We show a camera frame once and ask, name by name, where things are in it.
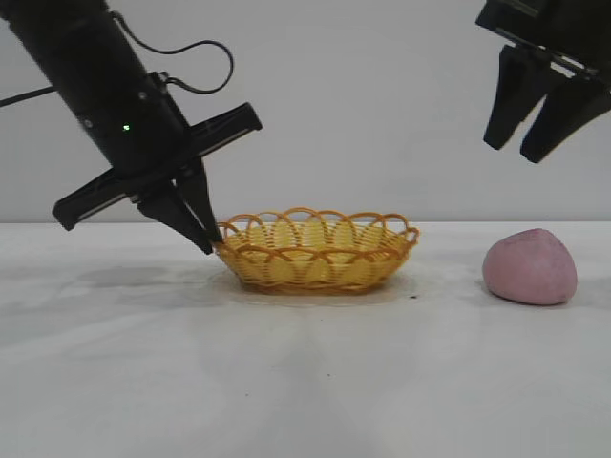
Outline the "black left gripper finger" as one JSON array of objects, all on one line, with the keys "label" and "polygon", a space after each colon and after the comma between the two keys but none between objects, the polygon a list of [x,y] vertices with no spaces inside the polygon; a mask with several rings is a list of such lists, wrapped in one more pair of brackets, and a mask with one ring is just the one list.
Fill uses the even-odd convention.
[{"label": "black left gripper finger", "polygon": [[208,180],[200,157],[189,161],[179,170],[176,185],[180,196],[195,216],[210,241],[222,241],[221,231],[212,210]]},{"label": "black left gripper finger", "polygon": [[173,229],[195,244],[206,255],[213,253],[213,246],[206,230],[186,205],[176,186],[164,182],[143,196],[137,204],[139,212]]}]

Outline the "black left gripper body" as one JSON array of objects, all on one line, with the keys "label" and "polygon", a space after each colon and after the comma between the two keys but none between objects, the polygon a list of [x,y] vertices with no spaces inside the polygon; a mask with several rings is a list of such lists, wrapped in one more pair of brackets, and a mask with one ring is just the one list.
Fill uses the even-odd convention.
[{"label": "black left gripper body", "polygon": [[186,179],[203,157],[263,128],[248,103],[191,126],[167,90],[173,81],[167,73],[149,73],[117,100],[79,118],[111,169],[54,205],[64,229],[124,198],[143,200],[161,184]]}]

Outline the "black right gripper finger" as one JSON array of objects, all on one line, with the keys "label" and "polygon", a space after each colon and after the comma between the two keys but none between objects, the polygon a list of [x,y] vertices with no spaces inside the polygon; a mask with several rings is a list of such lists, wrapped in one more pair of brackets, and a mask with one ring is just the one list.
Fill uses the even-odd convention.
[{"label": "black right gripper finger", "polygon": [[549,56],[534,48],[506,45],[499,54],[495,101],[484,141],[495,150],[502,149],[549,92]]},{"label": "black right gripper finger", "polygon": [[558,87],[547,95],[520,153],[530,162],[540,163],[566,138],[609,111],[607,87]]}]

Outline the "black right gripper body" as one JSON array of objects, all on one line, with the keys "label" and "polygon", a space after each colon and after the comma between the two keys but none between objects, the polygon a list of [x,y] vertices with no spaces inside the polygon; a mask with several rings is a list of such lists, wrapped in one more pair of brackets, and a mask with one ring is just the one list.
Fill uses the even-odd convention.
[{"label": "black right gripper body", "polygon": [[487,1],[475,19],[538,58],[610,89],[608,1]]}]

